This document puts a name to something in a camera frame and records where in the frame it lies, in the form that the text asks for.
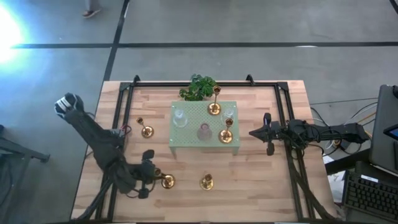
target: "pink glass bottle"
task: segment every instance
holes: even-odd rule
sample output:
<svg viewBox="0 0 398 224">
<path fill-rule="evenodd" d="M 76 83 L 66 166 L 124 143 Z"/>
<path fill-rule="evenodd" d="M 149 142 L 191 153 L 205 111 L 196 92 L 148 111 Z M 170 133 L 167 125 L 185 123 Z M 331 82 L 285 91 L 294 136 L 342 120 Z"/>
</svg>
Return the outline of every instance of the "pink glass bottle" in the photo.
<svg viewBox="0 0 398 224">
<path fill-rule="evenodd" d="M 200 125 L 197 134 L 198 134 L 199 140 L 207 141 L 207 140 L 211 139 L 211 135 L 213 133 L 210 129 L 210 126 L 207 123 L 203 123 Z"/>
</svg>

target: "wooden tabletop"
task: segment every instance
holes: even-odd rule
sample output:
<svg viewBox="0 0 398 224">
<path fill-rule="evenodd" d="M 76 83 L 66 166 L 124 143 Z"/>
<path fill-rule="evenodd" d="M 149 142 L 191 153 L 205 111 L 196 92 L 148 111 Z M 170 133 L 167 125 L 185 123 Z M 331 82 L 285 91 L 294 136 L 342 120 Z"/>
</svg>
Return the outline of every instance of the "wooden tabletop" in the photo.
<svg viewBox="0 0 398 224">
<path fill-rule="evenodd" d="M 287 82 L 296 119 L 312 123 L 304 82 Z M 113 122 L 119 84 L 120 82 L 104 82 L 101 91 L 96 121 L 105 129 L 110 128 Z M 296 221 L 283 143 L 274 141 L 275 154 L 267 156 L 266 144 L 249 135 L 249 131 L 262 126 L 264 113 L 270 113 L 274 121 L 279 120 L 274 89 L 223 87 L 218 96 L 220 101 L 237 102 L 241 140 L 237 156 L 233 156 L 230 151 L 177 151 L 178 157 L 175 160 L 169 149 L 169 122 L 171 102 L 181 100 L 178 91 L 179 88 L 175 87 L 134 88 L 129 116 L 132 131 L 127 137 L 126 159 L 130 163 L 139 163 L 142 153 L 153 149 L 153 163 L 166 174 L 173 174 L 177 182 L 168 190 L 157 184 L 147 199 L 131 199 L 118 193 L 114 221 Z M 288 118 L 283 93 L 282 101 L 285 117 Z M 121 111 L 119 123 L 123 120 L 124 107 Z M 142 127 L 137 125 L 137 117 L 143 117 L 144 123 L 155 129 L 152 138 L 144 139 L 141 136 Z M 312 192 L 329 213 L 336 215 L 321 151 L 317 147 L 306 148 L 304 161 Z M 215 181 L 215 186 L 209 191 L 202 190 L 199 186 L 199 180 L 205 173 L 210 173 Z M 82 214 L 94 199 L 100 189 L 101 178 L 102 172 L 90 156 L 83 165 L 72 218 Z M 307 217 L 302 192 L 300 198 Z M 104 206 L 104 216 L 107 209 L 108 201 Z"/>
</svg>

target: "green tray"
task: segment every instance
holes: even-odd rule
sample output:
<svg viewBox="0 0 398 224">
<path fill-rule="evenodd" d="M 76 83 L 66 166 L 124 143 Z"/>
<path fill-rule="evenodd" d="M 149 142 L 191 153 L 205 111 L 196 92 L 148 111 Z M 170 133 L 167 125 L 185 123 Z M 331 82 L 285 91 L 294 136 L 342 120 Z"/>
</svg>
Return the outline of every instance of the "green tray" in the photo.
<svg viewBox="0 0 398 224">
<path fill-rule="evenodd" d="M 170 139 L 169 147 L 173 150 L 178 147 L 234 147 L 235 151 L 241 145 L 239 139 L 239 123 L 238 110 L 235 101 L 219 101 L 221 105 L 221 113 L 213 116 L 207 112 L 207 106 L 210 101 L 175 101 L 172 102 L 172 109 L 170 113 Z M 225 129 L 225 121 L 221 120 L 221 115 L 226 108 L 234 110 L 234 123 L 229 130 L 233 133 L 233 140 L 229 144 L 224 144 L 218 139 L 218 133 Z M 177 109 L 184 110 L 185 116 L 188 118 L 188 123 L 183 128 L 178 128 L 174 125 L 174 111 Z M 201 141 L 198 139 L 197 131 L 202 123 L 207 123 L 213 132 L 211 139 Z"/>
</svg>

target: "person's foot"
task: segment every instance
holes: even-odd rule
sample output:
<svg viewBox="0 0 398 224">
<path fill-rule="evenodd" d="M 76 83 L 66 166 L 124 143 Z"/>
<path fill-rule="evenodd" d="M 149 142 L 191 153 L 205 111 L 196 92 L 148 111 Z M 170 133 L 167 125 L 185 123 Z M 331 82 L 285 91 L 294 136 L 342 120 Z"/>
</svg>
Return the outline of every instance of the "person's foot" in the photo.
<svg viewBox="0 0 398 224">
<path fill-rule="evenodd" d="M 84 13 L 83 13 L 83 17 L 85 18 L 85 19 L 88 19 L 88 18 L 91 18 L 91 17 L 93 17 L 95 14 L 97 14 L 97 13 L 99 13 L 100 12 L 100 10 L 101 9 L 98 9 L 98 10 L 95 10 L 95 11 L 85 11 Z"/>
</svg>

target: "potted plant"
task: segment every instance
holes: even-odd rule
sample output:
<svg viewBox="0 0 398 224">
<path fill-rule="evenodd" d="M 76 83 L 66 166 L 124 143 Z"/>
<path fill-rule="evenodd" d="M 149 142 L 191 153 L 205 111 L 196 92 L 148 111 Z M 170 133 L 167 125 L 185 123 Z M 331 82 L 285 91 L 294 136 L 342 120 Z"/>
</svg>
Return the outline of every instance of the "potted plant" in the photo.
<svg viewBox="0 0 398 224">
<path fill-rule="evenodd" d="M 217 83 L 212 78 L 193 74 L 188 90 L 181 89 L 180 96 L 185 101 L 201 101 L 204 97 L 211 97 L 213 95 L 213 87 L 215 85 Z"/>
</svg>

